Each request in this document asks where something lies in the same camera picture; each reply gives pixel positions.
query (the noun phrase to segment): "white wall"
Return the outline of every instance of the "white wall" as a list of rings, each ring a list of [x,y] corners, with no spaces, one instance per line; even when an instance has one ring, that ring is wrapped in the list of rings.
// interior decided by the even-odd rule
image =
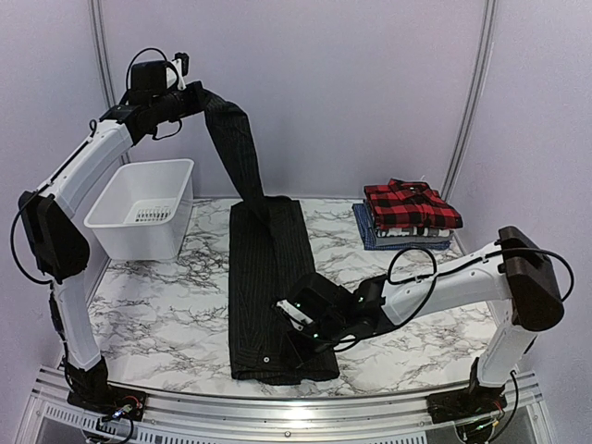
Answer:
[[[471,144],[451,202],[469,249],[516,225],[564,254],[576,274],[564,320],[527,364],[560,440],[592,436],[592,5],[501,1],[495,49]],[[556,266],[561,287],[568,279]]]
[[[265,188],[356,196],[390,177],[444,179],[475,63],[482,1],[104,2],[118,93],[145,46],[247,111]],[[234,195],[197,117],[133,159],[190,157],[196,192]]]
[[[17,200],[33,190],[88,134],[105,110],[84,1],[0,3],[0,441],[13,442],[41,364],[60,353],[47,290],[14,266],[8,232]],[[89,281],[105,254],[92,235]],[[22,230],[18,251],[36,272]]]

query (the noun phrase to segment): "table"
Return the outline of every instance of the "table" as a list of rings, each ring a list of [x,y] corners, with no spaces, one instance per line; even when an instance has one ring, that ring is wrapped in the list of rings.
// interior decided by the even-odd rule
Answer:
[[[112,261],[90,306],[93,331],[110,379],[148,388],[232,396],[373,395],[465,380],[496,325],[483,302],[430,314],[404,329],[338,355],[341,375],[299,386],[230,377],[228,360],[228,218],[236,200],[197,200],[175,261]],[[393,252],[366,252],[353,200],[304,199],[317,271],[353,290],[383,274]],[[461,255],[454,242],[438,262]],[[398,271],[428,265],[409,252]]]

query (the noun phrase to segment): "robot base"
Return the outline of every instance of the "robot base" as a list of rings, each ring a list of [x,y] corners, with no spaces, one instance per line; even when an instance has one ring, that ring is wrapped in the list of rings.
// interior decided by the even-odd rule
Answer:
[[[504,395],[499,395],[496,398],[476,398],[468,393],[467,388],[461,388],[429,395],[427,397],[427,411],[434,424],[440,424],[470,418],[479,414],[496,412],[498,407],[495,402],[502,409],[508,406]]]
[[[133,411],[129,413],[129,417],[134,420],[135,422],[140,422],[144,416],[144,410],[146,409],[146,393],[144,391],[134,390],[131,388],[122,388],[122,387],[114,387],[109,386],[110,390],[113,393],[114,399],[119,400],[117,401],[116,405],[97,405],[88,401],[85,401],[80,395],[70,391],[68,394],[68,404],[74,405],[76,407],[80,407],[84,410],[89,410],[91,412],[97,412],[100,414],[111,414],[115,408],[123,407],[126,402],[123,402],[127,397],[133,397],[140,403],[140,407],[134,408]]]

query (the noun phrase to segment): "metal pole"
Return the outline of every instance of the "metal pole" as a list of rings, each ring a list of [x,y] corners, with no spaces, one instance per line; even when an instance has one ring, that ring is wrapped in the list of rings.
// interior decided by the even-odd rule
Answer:
[[[489,63],[489,55],[493,44],[493,30],[497,5],[498,0],[486,0],[483,11],[483,25],[481,27],[479,48],[475,60],[475,70],[473,72],[473,80],[471,81],[471,89],[469,90],[469,95],[467,97],[461,127],[456,139],[456,145],[454,146],[454,152],[450,160],[448,172],[442,185],[442,197],[444,200],[448,200],[452,194],[452,189],[458,178],[461,163],[463,162],[469,144],[477,105],[487,76],[487,65]]]
[[[91,16],[92,42],[94,43],[94,53],[99,68],[99,80],[101,82],[105,104],[110,108],[117,103],[117,100],[107,53],[103,5],[101,0],[88,0],[88,4]],[[130,162],[130,155],[125,153],[119,159],[122,165],[128,164]]]

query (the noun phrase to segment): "red plaid shirt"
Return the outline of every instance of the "red plaid shirt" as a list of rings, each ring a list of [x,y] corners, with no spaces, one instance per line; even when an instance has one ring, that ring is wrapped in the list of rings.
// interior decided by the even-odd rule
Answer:
[[[425,182],[391,179],[388,185],[364,187],[376,227],[439,228],[463,227],[463,218]]]

